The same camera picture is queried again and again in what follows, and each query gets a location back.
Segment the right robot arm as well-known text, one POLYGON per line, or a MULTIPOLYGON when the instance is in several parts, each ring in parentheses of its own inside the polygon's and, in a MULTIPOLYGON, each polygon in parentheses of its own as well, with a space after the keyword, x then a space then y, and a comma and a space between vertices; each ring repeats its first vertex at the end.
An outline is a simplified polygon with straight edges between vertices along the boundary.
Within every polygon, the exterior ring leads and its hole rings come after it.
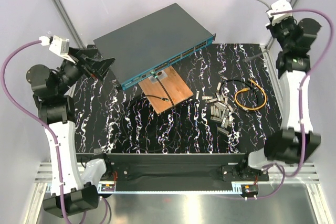
POLYGON ((282 123, 267 137, 263 149, 249 153, 247 162, 238 167, 244 180, 252 179, 272 161, 303 164, 321 144, 321 136, 314 133, 310 121, 307 76, 311 69, 308 51, 321 25, 312 18, 298 22, 289 14, 282 20, 271 18, 266 27, 281 46, 276 69, 282 91, 282 123))

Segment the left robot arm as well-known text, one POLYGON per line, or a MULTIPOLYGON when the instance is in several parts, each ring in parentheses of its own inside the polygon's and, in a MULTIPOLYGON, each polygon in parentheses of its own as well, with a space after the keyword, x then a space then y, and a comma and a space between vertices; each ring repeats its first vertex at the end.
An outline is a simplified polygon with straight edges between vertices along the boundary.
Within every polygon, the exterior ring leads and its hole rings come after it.
POLYGON ((75 149, 74 100, 67 94, 82 77, 103 80, 114 58, 96 59, 97 49, 70 48, 57 70, 34 65, 26 73, 38 110, 38 122, 45 128, 52 168, 51 197, 43 200, 46 212, 67 219, 98 207, 98 184, 113 175, 106 154, 94 154, 79 172, 75 149))

